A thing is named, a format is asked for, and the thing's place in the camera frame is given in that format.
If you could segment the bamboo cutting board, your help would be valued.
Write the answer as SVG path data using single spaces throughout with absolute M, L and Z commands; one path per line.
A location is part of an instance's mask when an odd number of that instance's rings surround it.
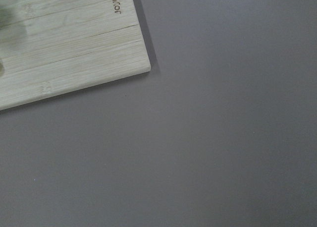
M 0 0 L 0 108 L 149 72 L 134 0 Z

